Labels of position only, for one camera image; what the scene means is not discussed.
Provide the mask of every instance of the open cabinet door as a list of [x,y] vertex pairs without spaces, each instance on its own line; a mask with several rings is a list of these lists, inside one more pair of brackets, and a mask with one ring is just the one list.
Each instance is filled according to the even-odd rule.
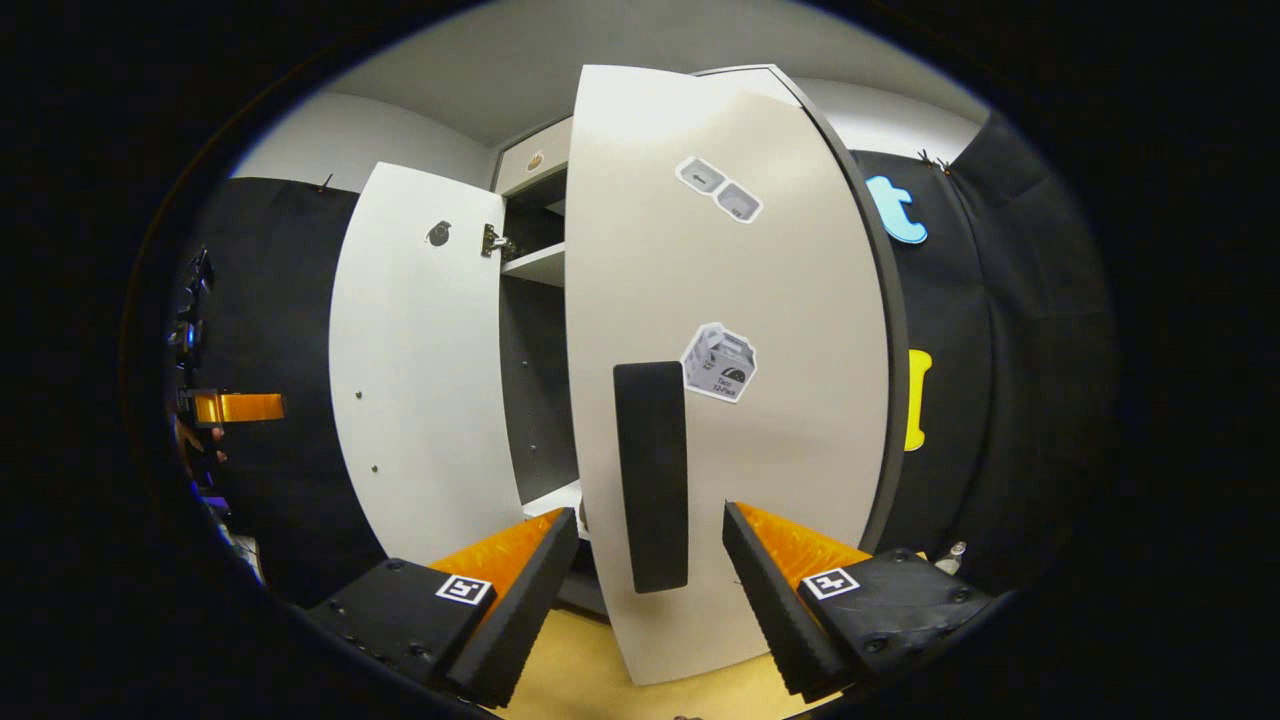
[[[600,587],[637,684],[768,651],[721,542],[726,500],[856,546],[890,424],[905,427],[888,406],[906,348],[890,347],[850,179],[786,86],[751,79],[589,65],[577,90],[564,252],[573,433]],[[774,86],[751,88],[763,81]],[[690,159],[704,165],[682,179]],[[742,193],[718,201],[730,182]],[[736,402],[684,391],[687,584],[636,593],[613,369],[681,360],[708,323],[750,342],[755,373]]]
[[498,357],[502,197],[379,163],[329,311],[342,455],[383,550],[428,565],[522,519]]

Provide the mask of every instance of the door hinge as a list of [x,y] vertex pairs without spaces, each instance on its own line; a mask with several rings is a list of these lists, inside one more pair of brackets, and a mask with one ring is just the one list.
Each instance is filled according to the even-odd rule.
[[503,263],[512,260],[516,256],[517,247],[516,243],[508,237],[498,237],[498,231],[493,229],[493,225],[485,223],[484,225],[484,238],[480,242],[480,255],[488,258],[493,255],[494,250],[502,250]]

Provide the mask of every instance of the cabinet shelf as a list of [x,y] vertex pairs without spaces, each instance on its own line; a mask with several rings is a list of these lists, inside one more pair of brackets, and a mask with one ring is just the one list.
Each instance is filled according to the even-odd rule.
[[564,287],[564,243],[558,242],[538,252],[530,252],[509,263],[503,263],[502,274],[543,284]]

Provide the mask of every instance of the wooden floor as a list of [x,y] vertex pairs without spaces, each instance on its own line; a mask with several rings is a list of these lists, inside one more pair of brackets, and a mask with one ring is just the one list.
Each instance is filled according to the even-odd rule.
[[787,694],[768,655],[684,680],[632,685],[607,624],[552,610],[511,705],[497,714],[512,720],[671,720],[677,715],[777,720],[818,705]]

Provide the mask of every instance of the black curtain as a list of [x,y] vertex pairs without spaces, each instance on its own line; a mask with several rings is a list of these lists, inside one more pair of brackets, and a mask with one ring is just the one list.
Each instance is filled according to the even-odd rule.
[[893,241],[908,337],[933,356],[882,546],[965,541],[987,592],[1030,584],[1070,537],[1115,442],[1119,357],[1093,233],[1066,186],[993,113],[945,172],[854,152],[909,191],[923,243]]
[[329,302],[360,196],[265,178],[224,182],[191,236],[215,286],[201,302],[197,387],[279,392],[283,420],[230,424],[215,475],[268,585],[308,607],[387,555],[351,486],[329,395]]

